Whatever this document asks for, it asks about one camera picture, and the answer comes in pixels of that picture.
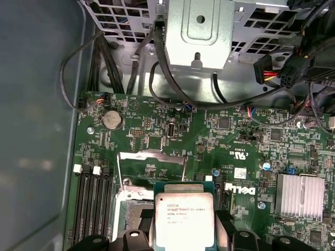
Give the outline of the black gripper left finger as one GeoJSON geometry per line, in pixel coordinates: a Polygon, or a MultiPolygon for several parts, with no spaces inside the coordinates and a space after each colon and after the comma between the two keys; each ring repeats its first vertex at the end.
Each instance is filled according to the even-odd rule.
{"type": "Polygon", "coordinates": [[[153,209],[143,209],[137,229],[124,232],[112,242],[103,235],[90,235],[68,250],[154,250],[152,244],[149,243],[150,231],[153,227],[153,215],[153,209]]]}

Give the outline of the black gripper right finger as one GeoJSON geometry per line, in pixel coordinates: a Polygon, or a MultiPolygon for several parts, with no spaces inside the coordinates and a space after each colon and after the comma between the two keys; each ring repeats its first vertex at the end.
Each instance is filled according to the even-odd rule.
{"type": "Polygon", "coordinates": [[[232,215],[225,210],[216,211],[215,226],[219,250],[314,250],[313,247],[290,236],[273,236],[267,242],[247,230],[238,231],[232,215]]]}

